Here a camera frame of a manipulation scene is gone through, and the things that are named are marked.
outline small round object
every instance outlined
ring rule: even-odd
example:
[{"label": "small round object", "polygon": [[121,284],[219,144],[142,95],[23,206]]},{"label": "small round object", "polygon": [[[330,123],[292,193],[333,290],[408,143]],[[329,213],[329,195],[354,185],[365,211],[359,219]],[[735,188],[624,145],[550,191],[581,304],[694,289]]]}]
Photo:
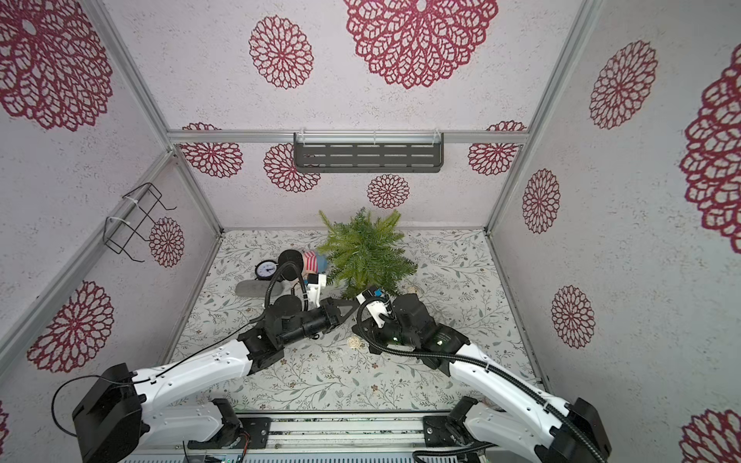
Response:
[{"label": "small round object", "polygon": [[258,280],[270,280],[273,278],[276,270],[278,270],[278,262],[268,259],[257,264],[255,274]]}]

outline metal bracket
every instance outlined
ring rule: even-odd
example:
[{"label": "metal bracket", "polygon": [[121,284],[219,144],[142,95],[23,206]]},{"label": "metal bracket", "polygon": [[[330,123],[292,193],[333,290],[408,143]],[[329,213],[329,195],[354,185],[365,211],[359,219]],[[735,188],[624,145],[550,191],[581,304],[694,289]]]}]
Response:
[{"label": "metal bracket", "polygon": [[301,173],[436,173],[444,161],[442,133],[427,144],[376,142],[375,133],[362,143],[303,143],[303,139],[302,134],[293,134],[293,161]]},{"label": "metal bracket", "polygon": [[[268,444],[268,435],[270,435],[270,418],[240,418],[242,428],[250,435],[248,449],[265,448]],[[240,437],[237,441],[237,448],[245,446],[245,438]]]}]

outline black wire rack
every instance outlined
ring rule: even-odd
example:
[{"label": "black wire rack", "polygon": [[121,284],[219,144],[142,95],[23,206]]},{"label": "black wire rack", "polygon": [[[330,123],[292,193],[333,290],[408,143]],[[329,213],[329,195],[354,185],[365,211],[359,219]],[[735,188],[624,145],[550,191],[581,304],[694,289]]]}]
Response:
[{"label": "black wire rack", "polygon": [[[134,198],[133,196],[135,195],[135,193],[140,192],[140,191],[141,191],[141,195],[139,196],[139,198],[138,199]],[[152,203],[149,209],[144,209],[141,203],[144,200],[144,198],[147,196],[147,193],[152,195],[155,201],[154,203]],[[139,238],[143,239],[146,242],[150,241],[149,239],[146,239],[144,236],[142,236],[141,233],[139,233],[139,227],[141,227],[144,221],[146,221],[147,219],[149,219],[152,222],[152,224],[156,223],[156,221],[152,219],[152,216],[150,215],[150,213],[152,212],[152,210],[155,208],[156,205],[159,204],[165,210],[175,210],[177,209],[177,206],[166,207],[165,204],[162,203],[162,193],[151,182],[147,182],[147,183],[139,185],[138,187],[134,188],[130,192],[123,195],[122,198],[132,201],[136,205],[136,207],[131,208],[128,211],[128,213],[126,213],[126,215],[123,217],[110,217],[109,216],[105,218],[105,223],[103,224],[103,244],[105,244],[108,249],[112,250],[116,254],[124,253],[127,256],[129,256],[129,259],[133,260],[134,262],[143,262],[143,261],[133,258],[131,254],[129,254],[129,252],[126,250],[126,246],[129,244],[129,242],[134,237],[134,235],[138,236]],[[140,211],[142,211],[144,213],[144,217],[142,217],[142,220],[140,220],[139,223],[136,224],[135,227],[132,227],[131,222],[128,220],[128,216],[131,215],[131,213],[136,209],[139,209]],[[126,238],[126,241],[124,242],[124,244],[119,244],[116,240],[113,239],[113,235],[115,235],[116,231],[118,231],[120,224],[125,225],[131,230],[131,234],[128,236],[128,238]],[[113,228],[113,231],[110,232],[110,235],[109,235],[109,225],[115,225],[111,227]]]}]

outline clock face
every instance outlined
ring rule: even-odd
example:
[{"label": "clock face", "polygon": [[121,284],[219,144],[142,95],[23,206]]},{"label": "clock face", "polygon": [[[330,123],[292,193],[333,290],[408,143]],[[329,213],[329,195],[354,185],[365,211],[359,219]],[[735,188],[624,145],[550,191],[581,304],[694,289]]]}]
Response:
[{"label": "clock face", "polygon": [[278,263],[275,261],[263,261],[257,264],[255,273],[259,278],[271,278],[278,268]]}]

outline black cable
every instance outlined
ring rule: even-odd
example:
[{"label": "black cable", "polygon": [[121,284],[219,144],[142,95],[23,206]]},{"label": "black cable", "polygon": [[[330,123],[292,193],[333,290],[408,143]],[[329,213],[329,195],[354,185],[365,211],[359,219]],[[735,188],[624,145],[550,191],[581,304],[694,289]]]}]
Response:
[{"label": "black cable", "polygon": [[371,302],[383,302],[383,299],[378,297],[371,297],[363,301],[362,304],[360,304],[360,307],[358,307],[358,313],[356,314],[355,320],[358,325],[358,333],[360,333],[360,337],[362,337],[368,345],[371,345],[375,347],[378,350],[381,350],[382,352],[394,354],[395,356],[401,356],[401,357],[412,357],[415,359],[421,359],[421,358],[432,358],[432,359],[444,359],[451,362],[464,362],[476,365],[477,367],[483,368],[487,373],[494,373],[495,375],[501,376],[511,384],[514,384],[518,389],[520,389],[522,392],[528,395],[531,399],[535,401],[538,405],[541,405],[545,411],[552,413],[559,421],[561,421],[575,436],[579,441],[584,444],[585,447],[587,447],[587,450],[589,450],[589,453],[592,454],[595,460],[597,460],[598,463],[607,463],[607,460],[605,457],[602,456],[597,446],[595,446],[591,440],[580,430],[576,425],[570,421],[563,415],[563,413],[559,412],[558,409],[556,409],[548,400],[543,398],[541,395],[539,395],[537,392],[530,389],[528,386],[524,385],[520,380],[518,380],[516,377],[512,376],[511,374],[500,370],[499,368],[493,366],[489,362],[484,362],[483,360],[478,359],[472,359],[471,357],[466,356],[459,356],[456,354],[450,354],[450,353],[435,353],[435,352],[408,352],[404,350],[396,350],[391,349],[388,346],[380,345],[377,342],[373,341],[368,337],[368,334],[361,328],[360,322],[362,321],[362,313],[363,309],[365,309]]},{"label": "black cable", "polygon": [[[184,359],[182,359],[182,360],[181,360],[180,362],[177,362],[176,364],[174,364],[174,365],[173,365],[172,367],[169,367],[169,368],[168,368],[168,369],[166,369],[165,371],[161,371],[160,373],[157,373],[157,374],[156,374],[156,375],[155,375],[154,377],[155,377],[155,378],[158,378],[158,377],[160,377],[160,376],[164,375],[165,373],[167,373],[168,371],[172,370],[173,368],[177,367],[178,365],[182,364],[182,363],[183,363],[183,362],[185,362],[186,360],[188,360],[188,359],[191,359],[191,358],[193,358],[193,356],[197,356],[198,354],[200,354],[200,353],[201,353],[201,352],[203,352],[204,350],[206,350],[206,349],[210,349],[210,348],[212,348],[213,346],[215,346],[215,345],[217,345],[217,344],[220,344],[220,343],[222,343],[222,342],[226,341],[226,340],[227,340],[227,339],[229,339],[230,337],[234,336],[234,335],[235,335],[235,334],[236,334],[237,332],[239,332],[239,331],[240,331],[240,330],[241,330],[242,328],[244,328],[244,327],[247,327],[247,326],[248,326],[249,324],[252,324],[252,323],[256,323],[256,320],[257,320],[257,319],[259,319],[259,318],[260,318],[260,317],[256,317],[256,318],[254,318],[254,319],[251,319],[251,320],[250,320],[250,321],[248,321],[247,323],[243,324],[243,325],[242,325],[241,327],[239,327],[239,328],[237,328],[236,330],[234,330],[234,331],[232,331],[231,333],[229,333],[229,335],[228,335],[228,336],[226,336],[226,337],[224,337],[224,338],[221,338],[220,340],[218,340],[218,341],[214,342],[214,343],[213,343],[212,345],[210,345],[210,346],[207,346],[207,347],[204,347],[204,348],[202,348],[202,349],[201,349],[201,350],[199,350],[198,352],[195,352],[195,353],[192,353],[192,354],[190,354],[189,356],[187,356],[187,357],[185,357]],[[61,385],[61,386],[59,386],[59,387],[57,387],[57,388],[56,388],[56,391],[54,392],[54,395],[53,395],[53,396],[52,396],[52,398],[51,398],[51,419],[52,419],[52,420],[54,421],[54,424],[56,424],[56,426],[57,426],[57,427],[58,427],[58,428],[60,429],[60,431],[61,431],[61,432],[65,433],[65,434],[69,434],[69,435],[70,435],[70,436],[72,436],[72,437],[77,437],[77,434],[75,434],[75,433],[71,433],[70,431],[68,431],[68,430],[64,429],[64,428],[62,427],[62,425],[61,425],[61,424],[59,424],[59,422],[58,422],[58,421],[57,421],[57,419],[56,419],[56,414],[55,414],[55,412],[54,412],[54,403],[56,402],[56,397],[57,397],[57,395],[59,394],[59,391],[60,391],[60,390],[62,390],[62,388],[63,388],[64,386],[66,386],[67,384],[69,384],[69,383],[71,383],[71,382],[77,381],[77,380],[79,380],[79,379],[86,379],[86,378],[98,378],[98,379],[102,379],[102,380],[104,380],[104,381],[110,382],[111,384],[119,384],[119,385],[121,385],[121,386],[133,386],[133,385],[135,385],[135,384],[141,384],[141,383],[144,383],[144,382],[147,382],[147,381],[149,381],[149,378],[146,378],[146,379],[142,379],[142,380],[140,380],[140,381],[133,381],[133,382],[118,382],[118,381],[111,381],[110,379],[108,379],[108,378],[104,378],[103,376],[100,376],[100,375],[83,375],[83,376],[78,376],[78,377],[76,377],[76,378],[72,378],[71,380],[69,380],[69,381],[66,381],[66,382],[62,383],[62,385]]]},{"label": "black cable", "polygon": [[293,262],[283,262],[280,267],[277,268],[276,272],[273,274],[273,278],[270,279],[270,284],[268,285],[268,290],[265,291],[265,309],[270,307],[270,293],[273,292],[273,286],[276,285],[278,282],[278,278],[283,274],[283,270],[285,270],[287,267],[293,267],[293,270],[296,272],[296,275],[299,276],[299,283],[301,284],[301,291],[304,293],[304,311],[309,311],[309,295],[306,293],[306,284],[304,283],[304,278],[301,275],[301,269],[299,269],[299,266],[294,264]]},{"label": "black cable", "polygon": [[415,450],[412,452],[412,458],[416,463],[427,463],[425,460],[421,459],[420,456],[458,456],[464,453],[478,452],[489,447],[496,447],[496,444],[482,442],[480,444],[472,444],[470,447],[455,450]]},{"label": "black cable", "polygon": [[183,441],[183,455],[185,455],[185,463],[190,463],[190,458],[188,458],[187,452],[185,451],[185,441]]}]

